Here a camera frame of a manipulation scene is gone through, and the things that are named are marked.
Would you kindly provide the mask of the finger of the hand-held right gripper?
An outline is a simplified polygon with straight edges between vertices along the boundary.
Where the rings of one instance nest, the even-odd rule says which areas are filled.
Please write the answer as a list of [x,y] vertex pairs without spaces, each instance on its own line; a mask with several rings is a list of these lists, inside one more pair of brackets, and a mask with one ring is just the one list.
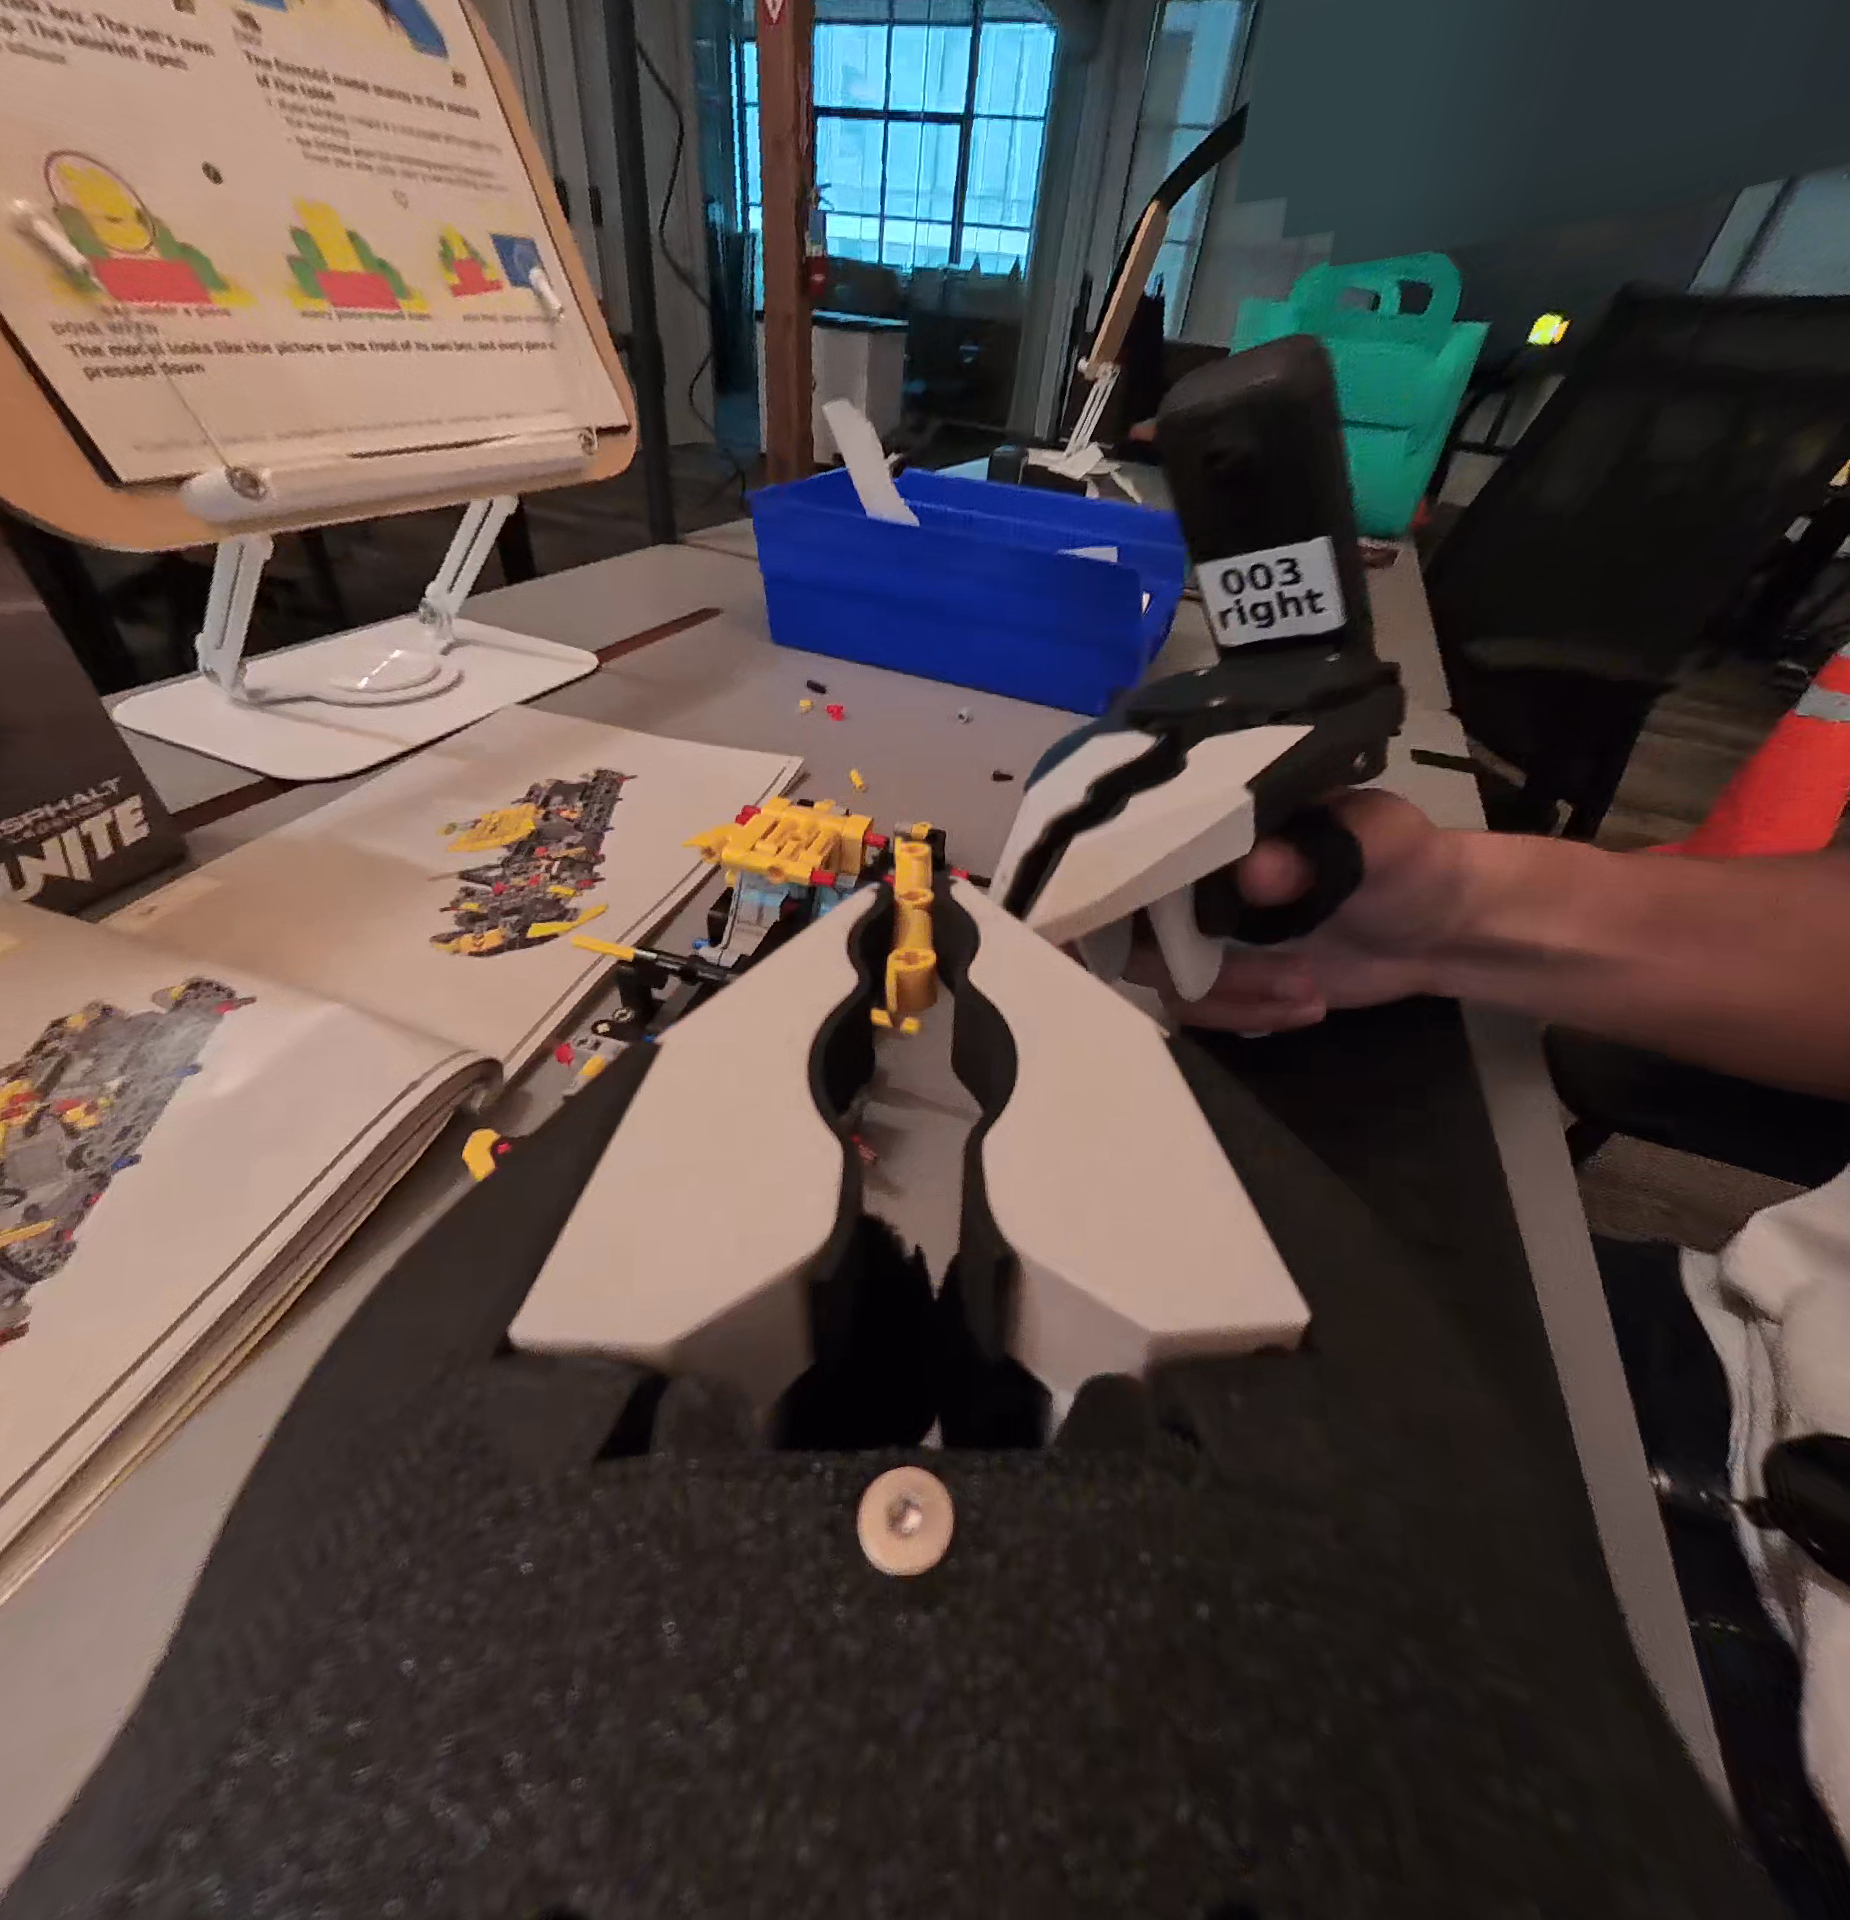
[[1063,946],[1105,930],[1254,851],[1305,808],[1313,725],[1217,732],[1167,742],[1166,776],[1067,853],[1025,923]]
[[1095,722],[1060,737],[1025,783],[992,898],[1015,921],[1032,917],[1072,843],[1108,823],[1167,769],[1163,735]]

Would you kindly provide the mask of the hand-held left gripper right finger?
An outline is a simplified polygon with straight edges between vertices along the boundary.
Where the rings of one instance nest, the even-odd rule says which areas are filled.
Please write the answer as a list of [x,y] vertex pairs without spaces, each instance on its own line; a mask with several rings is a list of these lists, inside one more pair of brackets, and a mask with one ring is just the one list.
[[953,1068],[980,1104],[967,1197],[1007,1256],[1005,1355],[1052,1395],[1293,1350],[1293,1274],[1172,1056],[1127,997],[970,881]]

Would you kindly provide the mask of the yellow lego connector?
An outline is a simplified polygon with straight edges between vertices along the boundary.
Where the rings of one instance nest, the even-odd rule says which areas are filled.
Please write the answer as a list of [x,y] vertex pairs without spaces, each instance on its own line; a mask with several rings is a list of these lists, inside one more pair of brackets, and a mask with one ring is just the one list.
[[890,895],[884,1003],[873,1009],[869,1019],[890,1034],[915,1037],[939,997],[937,842],[929,823],[911,823],[891,840]]

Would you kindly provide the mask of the partly built lego car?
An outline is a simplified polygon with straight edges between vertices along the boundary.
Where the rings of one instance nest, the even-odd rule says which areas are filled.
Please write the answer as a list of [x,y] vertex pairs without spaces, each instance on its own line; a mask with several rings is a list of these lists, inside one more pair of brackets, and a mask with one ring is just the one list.
[[[573,1074],[568,1094],[601,1079],[625,1053],[656,1045],[665,1026],[795,934],[861,895],[890,893],[890,843],[917,823],[880,830],[873,818],[842,803],[787,795],[743,806],[685,842],[721,876],[704,934],[690,950],[659,950],[593,934],[591,911],[568,907],[574,889],[550,876],[550,846],[534,843],[527,832],[496,832],[496,827],[523,821],[525,806],[514,806],[461,835],[465,848],[500,853],[500,862],[476,871],[454,900],[454,911],[472,915],[473,925],[449,939],[448,950],[491,955],[500,936],[519,934],[561,941],[610,962],[610,1009],[553,1048],[553,1062]],[[967,872],[946,862],[941,829],[934,829],[934,842],[937,888],[944,878],[965,878]]]

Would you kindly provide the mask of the person's right forearm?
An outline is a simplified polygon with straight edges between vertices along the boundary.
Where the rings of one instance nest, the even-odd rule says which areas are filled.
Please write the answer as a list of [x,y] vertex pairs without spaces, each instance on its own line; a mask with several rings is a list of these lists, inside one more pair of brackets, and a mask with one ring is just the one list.
[[1850,1101],[1850,848],[1776,859],[1465,832],[1442,988]]

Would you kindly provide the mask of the scattered tiny lego bits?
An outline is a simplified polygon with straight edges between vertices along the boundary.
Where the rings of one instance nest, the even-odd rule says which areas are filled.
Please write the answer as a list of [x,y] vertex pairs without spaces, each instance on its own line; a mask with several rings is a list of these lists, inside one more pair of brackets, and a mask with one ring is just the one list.
[[919,789],[944,803],[967,786],[1018,786],[1052,735],[1046,709],[885,669],[813,664],[795,677],[799,754],[824,789],[857,770],[874,795]]

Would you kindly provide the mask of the black lego set box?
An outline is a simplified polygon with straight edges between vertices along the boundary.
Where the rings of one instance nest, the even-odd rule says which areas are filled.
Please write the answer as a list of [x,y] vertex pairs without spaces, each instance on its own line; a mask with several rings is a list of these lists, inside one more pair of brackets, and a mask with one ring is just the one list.
[[182,859],[167,806],[48,615],[0,613],[0,900],[78,915]]

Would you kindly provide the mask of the teal felt bag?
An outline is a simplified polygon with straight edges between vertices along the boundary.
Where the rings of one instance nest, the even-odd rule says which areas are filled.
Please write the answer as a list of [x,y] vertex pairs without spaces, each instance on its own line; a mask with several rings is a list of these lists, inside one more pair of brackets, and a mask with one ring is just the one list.
[[1457,419],[1488,325],[1463,321],[1463,276],[1438,252],[1320,262],[1285,300],[1247,298],[1231,349],[1321,341],[1340,392],[1350,496],[1363,537],[1412,527]]

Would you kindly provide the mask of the wooden book stand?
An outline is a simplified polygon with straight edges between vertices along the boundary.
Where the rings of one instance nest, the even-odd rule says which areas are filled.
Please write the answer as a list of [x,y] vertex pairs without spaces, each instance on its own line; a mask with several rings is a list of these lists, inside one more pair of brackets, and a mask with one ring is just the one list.
[[1213,174],[1239,148],[1247,126],[1248,103],[1242,103],[1173,165],[1130,230],[1130,242],[1109,282],[1098,329],[1076,361],[1076,372],[1086,379],[1083,399],[1057,456],[1057,472],[1069,479],[1082,480],[1105,462],[1098,445],[1098,426],[1119,386],[1122,353],[1152,279],[1156,257],[1167,240],[1176,205],[1184,201],[1201,179]]
[[[585,649],[472,622],[473,593],[504,522],[531,492],[622,473],[637,445],[633,392],[554,203],[528,112],[476,9],[514,126],[534,153],[554,245],[576,279],[601,353],[622,376],[624,434],[560,430],[527,438],[342,453],[312,462],[203,469],[149,484],[107,477],[78,426],[0,331],[0,503],[48,533],[126,554],[209,546],[214,573],[197,634],[197,668],[116,704],[118,725],[255,776],[293,784],[366,774],[494,712],[589,679]],[[249,665],[246,628],[280,536],[416,512],[461,510],[458,529],[418,608]]]

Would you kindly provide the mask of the blue plastic bin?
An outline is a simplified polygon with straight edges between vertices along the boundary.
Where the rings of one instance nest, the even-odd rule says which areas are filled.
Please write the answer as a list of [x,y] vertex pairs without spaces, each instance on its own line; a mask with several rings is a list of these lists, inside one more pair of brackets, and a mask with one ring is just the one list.
[[915,524],[868,516],[846,469],[750,493],[768,634],[795,652],[1098,715],[1176,620],[1176,516],[909,469]]

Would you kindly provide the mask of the black office chair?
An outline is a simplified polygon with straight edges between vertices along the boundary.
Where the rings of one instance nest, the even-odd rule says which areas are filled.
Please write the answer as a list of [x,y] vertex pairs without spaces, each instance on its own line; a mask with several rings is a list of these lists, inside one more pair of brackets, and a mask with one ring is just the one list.
[[1626,286],[1420,563],[1486,827],[1585,842],[1850,458],[1850,295]]

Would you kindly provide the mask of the open instruction booklet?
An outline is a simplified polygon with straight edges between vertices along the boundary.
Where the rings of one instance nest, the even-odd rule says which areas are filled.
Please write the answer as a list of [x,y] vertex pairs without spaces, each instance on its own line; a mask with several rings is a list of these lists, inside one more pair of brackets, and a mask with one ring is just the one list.
[[0,898],[0,1603],[799,776],[506,709],[100,923]]

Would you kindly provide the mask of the paned window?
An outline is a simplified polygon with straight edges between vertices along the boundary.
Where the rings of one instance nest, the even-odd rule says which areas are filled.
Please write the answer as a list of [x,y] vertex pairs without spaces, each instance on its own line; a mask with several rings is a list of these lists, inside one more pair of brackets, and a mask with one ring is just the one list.
[[1060,34],[1037,4],[820,4],[818,198],[833,257],[1022,276]]

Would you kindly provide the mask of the orange traffic cone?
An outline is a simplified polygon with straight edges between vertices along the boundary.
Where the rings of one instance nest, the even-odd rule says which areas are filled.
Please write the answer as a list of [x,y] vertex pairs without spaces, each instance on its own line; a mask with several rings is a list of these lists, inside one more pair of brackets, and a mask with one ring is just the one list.
[[1704,821],[1663,854],[1789,857],[1824,851],[1850,799],[1850,641],[1729,777]]

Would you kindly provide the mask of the wooden post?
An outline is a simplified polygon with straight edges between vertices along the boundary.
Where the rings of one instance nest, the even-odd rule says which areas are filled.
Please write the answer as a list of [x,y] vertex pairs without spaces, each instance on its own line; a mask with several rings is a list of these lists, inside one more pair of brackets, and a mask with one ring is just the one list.
[[764,461],[770,486],[813,468],[815,3],[758,3],[763,158]]

